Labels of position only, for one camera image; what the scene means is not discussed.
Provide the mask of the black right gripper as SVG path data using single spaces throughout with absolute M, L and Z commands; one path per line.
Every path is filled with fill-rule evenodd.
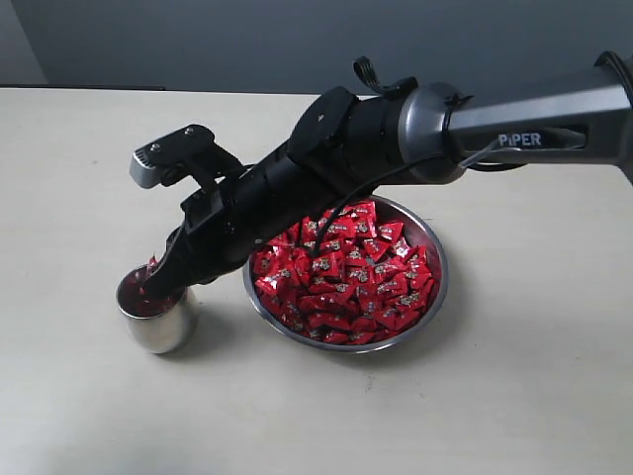
M 341 197 L 341 172 L 321 156 L 293 159 L 281 146 L 208 201 L 193 202 L 159 265 L 149 297 L 164 298 L 241 267 L 263 244 Z

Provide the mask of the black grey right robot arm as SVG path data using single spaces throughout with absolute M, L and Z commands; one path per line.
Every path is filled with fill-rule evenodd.
M 252 166 L 200 125 L 136 150 L 130 173 L 140 187 L 185 177 L 199 186 L 145 282 L 148 295 L 211 283 L 302 218 L 381 185 L 443 185 L 468 169 L 540 163 L 632 171 L 632 62 L 614 52 L 588 69 L 479 97 L 412 77 L 383 85 L 365 57 L 354 70 L 372 98 L 330 89 Z

